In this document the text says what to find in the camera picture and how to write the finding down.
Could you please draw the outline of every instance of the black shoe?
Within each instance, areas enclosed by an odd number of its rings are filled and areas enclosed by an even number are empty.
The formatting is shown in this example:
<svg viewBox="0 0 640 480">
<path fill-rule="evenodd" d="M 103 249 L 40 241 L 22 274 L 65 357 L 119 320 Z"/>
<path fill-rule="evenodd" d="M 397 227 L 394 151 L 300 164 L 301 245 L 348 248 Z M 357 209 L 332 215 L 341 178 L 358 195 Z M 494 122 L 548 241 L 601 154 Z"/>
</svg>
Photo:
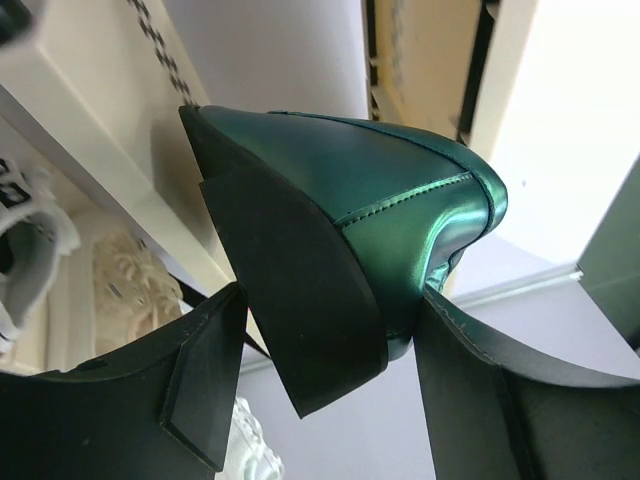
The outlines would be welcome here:
<svg viewBox="0 0 640 480">
<path fill-rule="evenodd" d="M 503 218 L 507 192 L 464 146 L 365 120 L 180 110 L 202 191 L 300 416 L 409 347 L 425 284 Z"/>
</svg>

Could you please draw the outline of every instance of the shelf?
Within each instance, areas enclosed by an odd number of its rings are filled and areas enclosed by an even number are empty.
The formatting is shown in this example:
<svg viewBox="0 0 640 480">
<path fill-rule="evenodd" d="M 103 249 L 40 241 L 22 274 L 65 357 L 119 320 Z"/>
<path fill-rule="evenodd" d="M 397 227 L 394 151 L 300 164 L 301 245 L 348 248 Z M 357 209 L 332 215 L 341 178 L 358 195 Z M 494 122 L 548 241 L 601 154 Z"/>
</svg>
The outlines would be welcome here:
<svg viewBox="0 0 640 480">
<path fill-rule="evenodd" d="M 234 277 L 177 112 L 210 101 L 162 2 L 145 4 L 148 17 L 125 1 L 43 4 L 36 27 L 0 51 L 0 113 L 210 295 Z"/>
<path fill-rule="evenodd" d="M 56 203 L 69 216 L 96 208 L 95 204 L 70 182 L 55 166 L 36 151 L 3 118 L 0 117 L 0 157 L 28 159 L 46 168 L 52 175 L 52 193 Z M 35 375 L 47 370 L 48 301 L 45 298 L 27 322 L 15 347 L 0 357 L 0 370 L 18 375 Z"/>
</svg>

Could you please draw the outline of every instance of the black rubber heel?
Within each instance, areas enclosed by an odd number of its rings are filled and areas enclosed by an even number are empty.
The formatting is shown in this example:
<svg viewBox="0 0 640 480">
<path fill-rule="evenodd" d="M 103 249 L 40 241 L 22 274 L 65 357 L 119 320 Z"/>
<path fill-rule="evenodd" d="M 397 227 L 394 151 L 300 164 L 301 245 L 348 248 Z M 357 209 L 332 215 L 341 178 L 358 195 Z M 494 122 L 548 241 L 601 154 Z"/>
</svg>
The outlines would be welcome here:
<svg viewBox="0 0 640 480">
<path fill-rule="evenodd" d="M 388 362 L 385 328 L 343 238 L 307 196 L 196 109 L 180 113 L 209 213 L 298 415 L 377 376 Z"/>
</svg>

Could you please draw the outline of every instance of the white shoe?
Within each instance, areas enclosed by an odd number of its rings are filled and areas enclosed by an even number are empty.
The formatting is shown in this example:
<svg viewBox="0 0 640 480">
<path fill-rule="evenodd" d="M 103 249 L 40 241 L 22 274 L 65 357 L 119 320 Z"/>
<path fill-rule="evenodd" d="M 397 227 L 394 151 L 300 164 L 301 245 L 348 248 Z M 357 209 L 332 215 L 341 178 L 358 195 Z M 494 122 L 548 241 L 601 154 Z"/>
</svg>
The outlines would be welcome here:
<svg viewBox="0 0 640 480">
<path fill-rule="evenodd" d="M 181 315 L 181 291 L 126 223 L 101 210 L 74 218 L 81 247 L 49 294 L 47 366 L 70 370 Z"/>
<path fill-rule="evenodd" d="M 61 255 L 78 246 L 41 167 L 0 159 L 0 353 L 10 351 L 53 283 Z"/>
<path fill-rule="evenodd" d="M 267 447 L 260 422 L 244 398 L 236 398 L 231 418 L 227 456 L 220 480 L 282 480 L 284 465 Z"/>
</svg>

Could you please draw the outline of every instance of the shoe heel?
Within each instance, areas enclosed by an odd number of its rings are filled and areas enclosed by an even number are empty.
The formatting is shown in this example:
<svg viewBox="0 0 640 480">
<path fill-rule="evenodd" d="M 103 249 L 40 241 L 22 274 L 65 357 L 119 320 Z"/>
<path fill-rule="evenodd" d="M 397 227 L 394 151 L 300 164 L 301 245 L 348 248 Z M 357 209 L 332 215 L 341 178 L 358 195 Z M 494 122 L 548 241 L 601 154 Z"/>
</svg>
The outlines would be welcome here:
<svg viewBox="0 0 640 480">
<path fill-rule="evenodd" d="M 324 213 L 194 108 L 180 111 L 220 240 L 302 418 L 387 366 L 385 326 L 344 239 Z"/>
</svg>

